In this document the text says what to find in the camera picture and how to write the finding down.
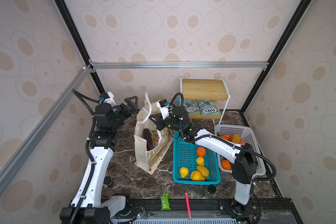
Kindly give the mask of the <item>floral canvas grocery bag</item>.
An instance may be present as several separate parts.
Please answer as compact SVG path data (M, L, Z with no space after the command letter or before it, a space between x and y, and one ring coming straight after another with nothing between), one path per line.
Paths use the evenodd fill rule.
M152 175L173 142L173 132L167 128L158 130L151 120L154 115L168 114L168 107L160 101L150 102L145 93L144 106L136 117L134 131L135 165Z

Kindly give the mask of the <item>orange pink snack bag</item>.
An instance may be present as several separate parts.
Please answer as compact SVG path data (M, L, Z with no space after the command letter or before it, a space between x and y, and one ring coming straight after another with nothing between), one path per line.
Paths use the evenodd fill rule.
M150 131L151 132L151 139L152 139L152 142L159 142L159 134L157 131Z

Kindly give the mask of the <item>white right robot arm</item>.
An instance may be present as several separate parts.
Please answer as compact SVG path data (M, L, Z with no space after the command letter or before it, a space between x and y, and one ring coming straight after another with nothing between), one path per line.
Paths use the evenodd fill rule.
M232 217L244 215L254 195L253 184L257 181L270 181L275 178L276 168L273 163L255 152L251 145L247 143L241 145L224 140L193 123L183 105L174 106L173 102L163 100L159 101L156 106L159 112L148 114L148 118L159 131L165 128L176 131L185 142L206 147L232 163L232 176L236 180L236 190L228 212ZM258 158L270 166L272 170L270 176L265 178L256 176Z

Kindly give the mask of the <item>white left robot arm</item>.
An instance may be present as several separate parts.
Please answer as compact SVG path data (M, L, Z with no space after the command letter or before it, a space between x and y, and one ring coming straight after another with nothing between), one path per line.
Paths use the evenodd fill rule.
M92 118L85 143L89 161L77 194L68 207L62 208L59 217L63 224L110 224L117 213L130 211L129 196L113 196L103 203L101 194L103 185L113 183L106 172L115 152L118 130L137 111L138 98L126 98L117 105L111 92L102 93L95 100L75 89L72 92Z

